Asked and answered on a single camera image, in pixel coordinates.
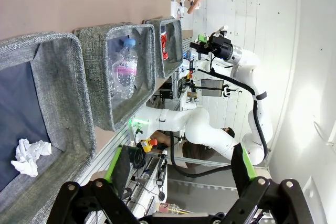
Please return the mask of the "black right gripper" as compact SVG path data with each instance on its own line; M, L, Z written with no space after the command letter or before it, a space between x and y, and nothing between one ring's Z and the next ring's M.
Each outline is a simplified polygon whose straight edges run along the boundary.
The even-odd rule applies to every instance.
M233 51L231 40L222 34L213 34L210 37L199 34L197 43L191 42L190 47L195 49L199 54L208 54L211 52L215 57L222 60L229 60Z

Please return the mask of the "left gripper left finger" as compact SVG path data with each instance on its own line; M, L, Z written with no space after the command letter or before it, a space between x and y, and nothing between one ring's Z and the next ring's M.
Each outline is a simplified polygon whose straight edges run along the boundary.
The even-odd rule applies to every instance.
M64 183L55 199L48 224L84 224L91 212L102 211L109 224L138 224L122 200L130 173L129 150L119 146L104 178L81 186Z

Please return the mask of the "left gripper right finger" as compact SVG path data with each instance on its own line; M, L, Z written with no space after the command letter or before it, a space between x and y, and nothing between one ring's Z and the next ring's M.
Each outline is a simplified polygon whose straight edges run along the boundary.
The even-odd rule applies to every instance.
M269 212L275 224L314 224L299 182L290 178L275 183L257 176L241 144L234 146L231 170L239 199L224 217L224 224L255 224L259 209Z

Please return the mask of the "red soda can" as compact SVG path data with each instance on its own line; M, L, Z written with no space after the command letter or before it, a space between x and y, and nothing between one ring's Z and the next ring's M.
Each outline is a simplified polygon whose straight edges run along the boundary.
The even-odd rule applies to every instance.
M166 33L165 26L160 27L160 37L161 37L161 47L162 47L162 58L163 60L167 60L169 58L169 55L166 51L167 33Z

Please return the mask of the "clear plastic bottle pink label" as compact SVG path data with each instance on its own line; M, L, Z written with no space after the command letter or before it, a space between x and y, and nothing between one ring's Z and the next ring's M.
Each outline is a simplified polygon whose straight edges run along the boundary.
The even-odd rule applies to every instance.
M111 98L114 100L129 99L134 93L138 65L135 46L135 39L126 38L119 51L112 50L109 53L108 79Z

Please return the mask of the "white paper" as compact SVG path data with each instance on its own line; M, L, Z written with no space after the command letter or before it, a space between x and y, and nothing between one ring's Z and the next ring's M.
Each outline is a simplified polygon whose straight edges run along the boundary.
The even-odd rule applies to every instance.
M51 148L51 143L42 140L30 143L28 139L21 138L15 151L16 160L11 161L11 164L21 174L36 177L38 175L37 160L41 156L51 155Z

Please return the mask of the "yellow red emergency stop button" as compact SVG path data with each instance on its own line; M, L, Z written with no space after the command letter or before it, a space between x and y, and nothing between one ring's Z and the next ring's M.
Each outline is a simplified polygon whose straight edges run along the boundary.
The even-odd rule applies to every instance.
M137 146L142 148L145 153L150 152L154 146L157 146L157 139L148 138L147 140L141 140Z

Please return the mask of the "white box with red target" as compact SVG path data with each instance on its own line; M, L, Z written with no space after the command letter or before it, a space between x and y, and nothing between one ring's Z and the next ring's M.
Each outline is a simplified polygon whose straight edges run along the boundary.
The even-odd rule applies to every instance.
M188 0L171 0L171 16L176 19L184 18L190 7L191 2Z

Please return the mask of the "grey fabric basket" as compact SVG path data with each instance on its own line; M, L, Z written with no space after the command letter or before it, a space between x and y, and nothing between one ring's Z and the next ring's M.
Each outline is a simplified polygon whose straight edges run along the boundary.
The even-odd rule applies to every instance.
M156 76L165 79L169 77L183 61L181 22L178 19L169 17L148 19L145 20L144 23L154 26ZM163 59L161 27L165 28L167 35L167 43L165 46L165 51L168 53L167 60Z
M36 177L12 165L20 139L51 144ZM95 152L78 38L43 32L0 41L0 224L44 224L59 188L78 181Z
M78 28L93 123L106 131L118 131L153 95L156 86L155 30L150 24L105 24ZM138 54L135 91L131 98L115 101L108 79L108 40L129 36Z

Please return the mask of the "dark computer monitor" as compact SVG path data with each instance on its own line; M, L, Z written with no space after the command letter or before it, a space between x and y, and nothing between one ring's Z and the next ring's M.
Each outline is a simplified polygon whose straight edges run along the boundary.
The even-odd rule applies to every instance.
M223 80L201 79L201 94L203 97L221 97Z

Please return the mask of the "operator with brown hair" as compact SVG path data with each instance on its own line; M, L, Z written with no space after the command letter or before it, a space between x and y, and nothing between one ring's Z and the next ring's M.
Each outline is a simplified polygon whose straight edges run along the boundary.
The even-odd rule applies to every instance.
M152 152L156 153L165 153L168 157L171 157L171 143L170 136L155 131L151 136L151 139L156 139L158 142L157 149ZM194 144L189 142L188 140L181 140L179 142L176 138L174 138L174 158L177 166L182 168L194 168L198 166L198 164L188 163L185 161L177 160L176 158L191 158L191 159L199 159L199 160L209 160L216 151L212 148L201 144Z

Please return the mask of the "aluminium profile rail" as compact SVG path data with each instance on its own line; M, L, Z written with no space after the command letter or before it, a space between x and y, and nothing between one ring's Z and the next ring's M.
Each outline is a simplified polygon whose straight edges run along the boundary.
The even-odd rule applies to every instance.
M96 155L89 168L77 180L81 186L90 180L104 178L118 146L131 144L132 134L130 134L127 124L117 132L105 131L99 127L95 127L95 133L97 144Z

